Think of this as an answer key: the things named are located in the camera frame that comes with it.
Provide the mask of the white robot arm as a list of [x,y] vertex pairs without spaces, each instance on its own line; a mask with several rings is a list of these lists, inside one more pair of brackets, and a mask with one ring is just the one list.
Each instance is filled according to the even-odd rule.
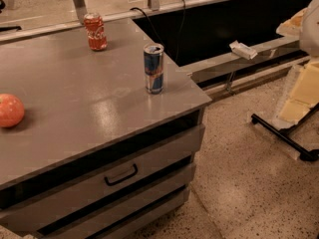
[[297,125],[319,104],[319,0],[281,23],[276,33],[298,37],[300,50],[310,56],[304,66],[292,66],[285,78],[272,119],[282,129]]

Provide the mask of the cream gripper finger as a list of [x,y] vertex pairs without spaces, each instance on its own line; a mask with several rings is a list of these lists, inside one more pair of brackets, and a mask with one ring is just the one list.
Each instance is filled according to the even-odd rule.
[[287,74],[272,119],[279,128],[297,125],[319,103],[319,62],[295,65]]

